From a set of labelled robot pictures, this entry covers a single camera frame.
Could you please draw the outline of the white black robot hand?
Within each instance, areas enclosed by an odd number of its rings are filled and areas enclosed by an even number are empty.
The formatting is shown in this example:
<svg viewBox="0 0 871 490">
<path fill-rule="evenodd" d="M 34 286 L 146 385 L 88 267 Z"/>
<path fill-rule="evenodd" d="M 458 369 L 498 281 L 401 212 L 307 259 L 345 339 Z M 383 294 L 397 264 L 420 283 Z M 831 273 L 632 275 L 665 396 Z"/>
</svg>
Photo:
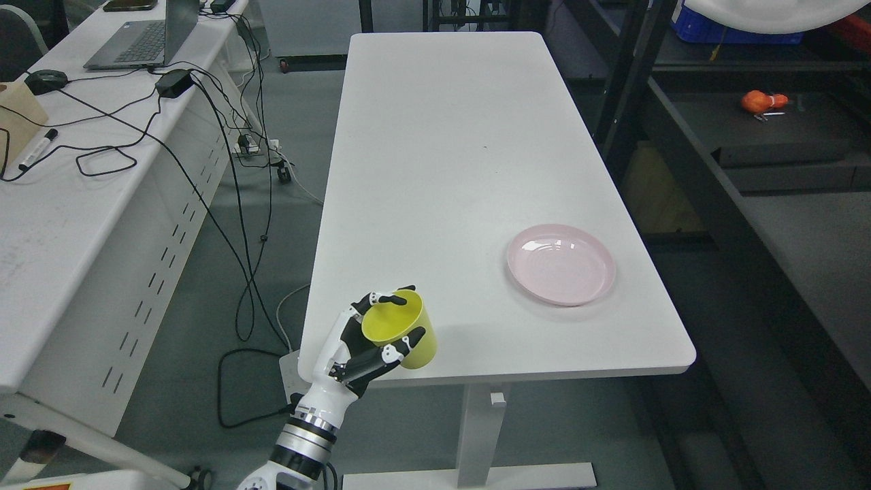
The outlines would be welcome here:
<svg viewBox="0 0 871 490">
<path fill-rule="evenodd" d="M 403 367 L 402 361 L 425 335 L 423 327 L 417 327 L 408 337 L 383 346 L 374 344 L 362 334 L 362 319 L 371 307 L 379 303 L 406 304 L 405 299 L 394 295 L 399 289 L 416 291 L 416 286 L 367 293 L 337 316 L 314 362 L 311 385 L 307 393 L 295 402 L 293 413 L 297 410 L 312 413 L 339 429 L 346 409 L 362 397 L 371 381 Z"/>
</svg>

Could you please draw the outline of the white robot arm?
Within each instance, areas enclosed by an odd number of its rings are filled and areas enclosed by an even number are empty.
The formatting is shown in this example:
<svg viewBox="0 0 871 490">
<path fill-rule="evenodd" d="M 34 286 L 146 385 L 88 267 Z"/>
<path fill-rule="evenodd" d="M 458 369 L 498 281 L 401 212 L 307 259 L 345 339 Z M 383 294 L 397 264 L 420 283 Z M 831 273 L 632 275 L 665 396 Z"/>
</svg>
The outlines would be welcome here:
<svg viewBox="0 0 871 490">
<path fill-rule="evenodd" d="M 294 412 L 271 455 L 237 489 L 311 489 L 327 473 L 338 427 L 320 416 Z"/>
</svg>

